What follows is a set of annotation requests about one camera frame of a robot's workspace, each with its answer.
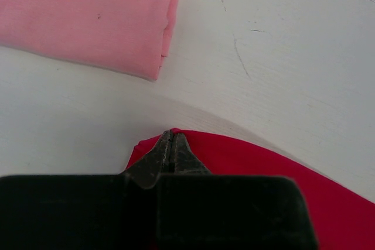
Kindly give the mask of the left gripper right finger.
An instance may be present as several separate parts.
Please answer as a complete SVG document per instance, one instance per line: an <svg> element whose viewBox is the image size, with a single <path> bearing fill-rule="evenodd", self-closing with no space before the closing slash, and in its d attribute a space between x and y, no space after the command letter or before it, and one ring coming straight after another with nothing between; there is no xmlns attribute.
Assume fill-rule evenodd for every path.
<svg viewBox="0 0 375 250"><path fill-rule="evenodd" d="M159 249L317 249L304 197L278 176L213 174L173 137L156 184Z"/></svg>

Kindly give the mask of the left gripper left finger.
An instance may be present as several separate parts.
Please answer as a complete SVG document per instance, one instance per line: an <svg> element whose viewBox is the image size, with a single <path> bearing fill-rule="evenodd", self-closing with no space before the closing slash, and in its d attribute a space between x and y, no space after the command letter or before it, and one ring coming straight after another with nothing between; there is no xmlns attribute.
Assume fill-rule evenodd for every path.
<svg viewBox="0 0 375 250"><path fill-rule="evenodd" d="M1 178L2 249L137 248L152 239L155 185L168 170L172 131L119 174Z"/></svg>

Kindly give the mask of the red t shirt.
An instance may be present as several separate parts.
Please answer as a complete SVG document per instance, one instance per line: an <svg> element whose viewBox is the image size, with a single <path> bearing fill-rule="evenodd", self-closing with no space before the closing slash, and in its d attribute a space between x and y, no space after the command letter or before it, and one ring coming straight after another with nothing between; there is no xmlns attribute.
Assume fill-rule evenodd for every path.
<svg viewBox="0 0 375 250"><path fill-rule="evenodd" d="M298 162L264 147L184 130L192 152L214 174L284 176L304 196L318 249L374 249L374 203Z"/></svg>

